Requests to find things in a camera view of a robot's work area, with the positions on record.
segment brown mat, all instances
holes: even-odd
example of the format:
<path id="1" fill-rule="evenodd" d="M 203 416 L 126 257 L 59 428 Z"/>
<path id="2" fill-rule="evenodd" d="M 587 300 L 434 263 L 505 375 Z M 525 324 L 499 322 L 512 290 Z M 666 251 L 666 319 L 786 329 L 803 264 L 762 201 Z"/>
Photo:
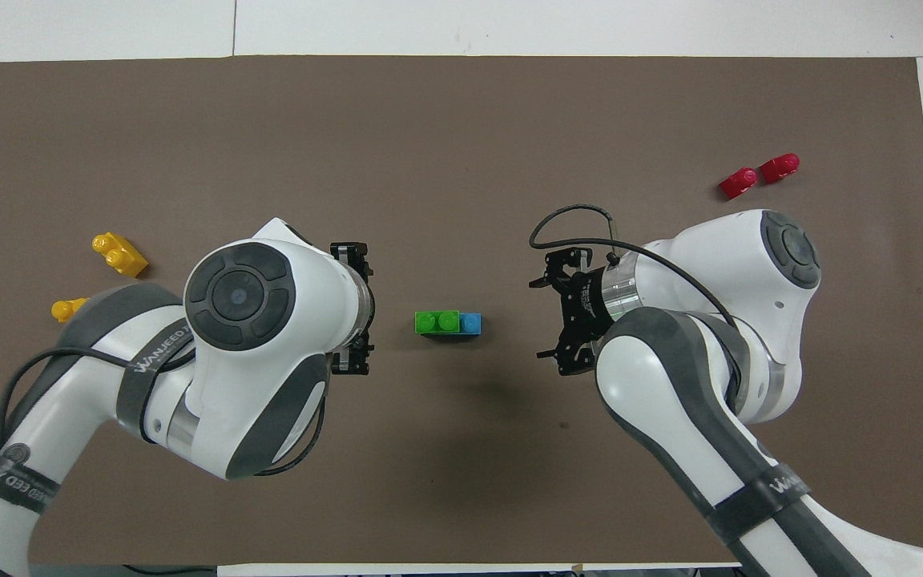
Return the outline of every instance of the brown mat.
<path id="1" fill-rule="evenodd" d="M 726 202 L 739 167 L 799 174 Z M 526 282 L 536 220 L 571 202 L 624 240 L 746 208 L 823 255 L 804 388 L 755 427 L 831 511 L 923 546 L 923 127 L 912 59 L 237 58 L 0 63 L 0 388 L 54 343 L 56 299 L 123 284 L 109 230 L 179 293 L 210 249 L 282 216 L 369 242 L 369 377 L 333 381 L 290 474 L 221 482 L 103 427 L 35 532 L 36 563 L 731 559 Z M 604 233 L 572 216 L 546 236 Z M 413 335 L 415 310 L 485 333 Z"/>

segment green lego brick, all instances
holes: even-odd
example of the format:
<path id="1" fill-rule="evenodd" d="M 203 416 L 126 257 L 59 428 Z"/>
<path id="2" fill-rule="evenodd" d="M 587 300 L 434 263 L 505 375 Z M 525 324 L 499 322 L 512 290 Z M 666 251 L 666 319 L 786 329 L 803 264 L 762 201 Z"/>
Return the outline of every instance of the green lego brick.
<path id="1" fill-rule="evenodd" d="M 448 335 L 461 331 L 461 315 L 457 310 L 415 311 L 417 335 Z"/>

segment circular button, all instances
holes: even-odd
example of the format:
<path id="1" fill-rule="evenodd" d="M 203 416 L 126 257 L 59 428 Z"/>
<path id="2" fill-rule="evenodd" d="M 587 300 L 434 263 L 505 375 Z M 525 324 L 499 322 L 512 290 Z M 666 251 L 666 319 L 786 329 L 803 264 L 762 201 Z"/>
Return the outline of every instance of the circular button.
<path id="1" fill-rule="evenodd" d="M 212 306 L 229 321 L 244 321 L 263 305 L 264 289 L 256 275 L 243 270 L 224 274 L 212 288 Z"/>
<path id="2" fill-rule="evenodd" d="M 809 265 L 814 262 L 814 251 L 807 238 L 799 229 L 787 228 L 783 232 L 783 244 L 785 251 L 793 260 L 801 265 Z"/>

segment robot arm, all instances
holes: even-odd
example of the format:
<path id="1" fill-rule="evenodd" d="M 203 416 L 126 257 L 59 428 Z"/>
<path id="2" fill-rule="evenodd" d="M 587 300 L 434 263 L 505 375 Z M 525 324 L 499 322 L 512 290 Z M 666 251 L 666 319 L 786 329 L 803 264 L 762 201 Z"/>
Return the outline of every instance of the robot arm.
<path id="1" fill-rule="evenodd" d="M 548 256 L 545 278 L 532 285 L 561 293 L 565 329 L 542 357 L 558 359 L 563 375 L 596 369 L 608 413 L 751 577 L 923 575 L 923 549 L 830 514 L 744 427 L 779 416 L 799 391 L 803 313 L 820 283 L 802 228 L 777 212 L 740 212 L 645 248 L 710 288 L 734 326 L 645 256 L 571 275 Z M 586 249 L 554 258 L 574 266 L 575 251 Z"/>
<path id="2" fill-rule="evenodd" d="M 58 346 L 119 365 L 51 358 L 5 423 L 0 577 L 28 574 L 39 515 L 107 421 L 220 478 L 279 470 L 270 467 L 320 412 L 330 373 L 369 371 L 366 248 L 331 252 L 274 219 L 198 263 L 183 304 L 153 284 L 85 303 Z"/>

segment black strap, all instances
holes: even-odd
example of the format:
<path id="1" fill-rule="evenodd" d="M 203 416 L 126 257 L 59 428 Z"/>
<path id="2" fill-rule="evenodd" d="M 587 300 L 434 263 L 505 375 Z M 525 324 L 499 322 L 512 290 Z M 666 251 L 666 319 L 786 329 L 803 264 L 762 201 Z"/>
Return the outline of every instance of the black strap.
<path id="1" fill-rule="evenodd" d="M 43 514 L 58 492 L 58 482 L 0 455 L 0 499 Z"/>
<path id="2" fill-rule="evenodd" d="M 780 463 L 715 505 L 715 510 L 707 515 L 707 523 L 728 545 L 808 493 L 810 488 L 803 479 Z"/>
<path id="3" fill-rule="evenodd" d="M 193 337 L 187 319 L 180 318 L 162 329 L 127 364 L 116 398 L 116 417 L 125 430 L 146 442 L 153 442 L 144 433 L 143 426 L 147 399 L 155 388 L 159 369 Z"/>

